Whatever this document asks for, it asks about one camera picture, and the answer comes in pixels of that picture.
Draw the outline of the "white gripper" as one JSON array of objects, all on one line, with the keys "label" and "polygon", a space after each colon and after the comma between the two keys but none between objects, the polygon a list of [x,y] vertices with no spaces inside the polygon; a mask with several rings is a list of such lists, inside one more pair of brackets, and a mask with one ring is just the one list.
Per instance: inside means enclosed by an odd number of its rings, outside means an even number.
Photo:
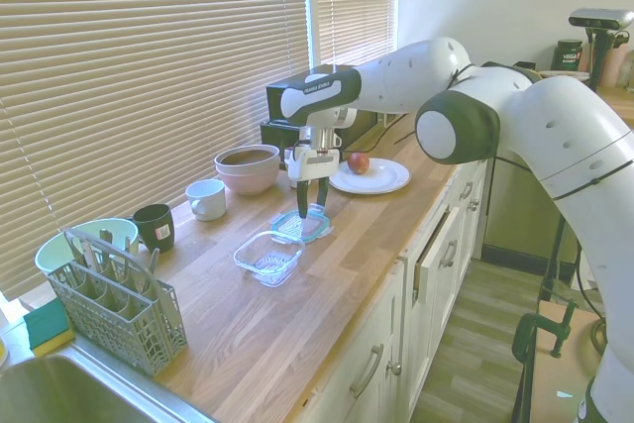
[{"label": "white gripper", "polygon": [[292,149],[286,168],[288,177],[296,183],[298,216],[305,219],[308,213],[308,180],[318,179],[317,204],[326,206],[329,178],[337,173],[340,163],[340,152],[329,149],[319,152],[306,145],[298,145]]}]

